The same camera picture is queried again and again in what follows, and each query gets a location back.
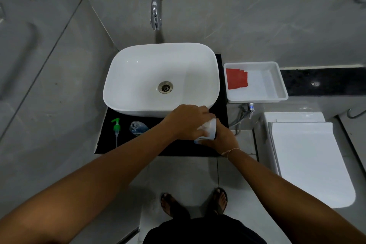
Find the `sandal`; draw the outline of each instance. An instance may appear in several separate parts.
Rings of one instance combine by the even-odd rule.
[[[165,211],[166,209],[163,208],[162,201],[165,200],[165,202],[170,205],[169,213]],[[173,219],[190,219],[191,216],[188,212],[188,210],[182,206],[180,203],[176,201],[169,193],[163,193],[160,197],[160,205],[164,212],[168,214]]]
[[[219,204],[220,196],[222,193],[224,193],[225,199],[226,199],[226,203],[224,203],[224,205],[225,205],[224,209],[222,209],[222,207]],[[211,214],[212,212],[215,212],[218,215],[223,214],[226,209],[227,204],[228,204],[228,196],[227,196],[225,190],[223,190],[220,187],[216,188],[215,191],[213,192],[212,198],[208,204],[206,215]]]

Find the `green pump head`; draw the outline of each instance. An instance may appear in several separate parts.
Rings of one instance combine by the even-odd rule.
[[[116,124],[113,126],[113,130],[115,132],[119,132],[121,130],[121,126],[118,124],[119,118],[114,119],[112,122],[116,122]]]

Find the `sink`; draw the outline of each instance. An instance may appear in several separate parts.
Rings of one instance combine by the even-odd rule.
[[[214,52],[199,43],[131,46],[109,67],[103,99],[117,112],[165,117],[180,104],[210,108],[220,91]]]

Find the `black pants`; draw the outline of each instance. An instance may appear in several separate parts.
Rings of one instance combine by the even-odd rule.
[[[196,219],[172,219],[148,232],[150,243],[245,243],[266,244],[257,233],[240,221],[215,213]]]

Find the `sink drain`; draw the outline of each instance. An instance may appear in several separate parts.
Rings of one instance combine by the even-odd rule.
[[[170,93],[172,91],[172,89],[173,89],[173,84],[171,84],[169,81],[163,81],[158,86],[158,90],[162,94]]]

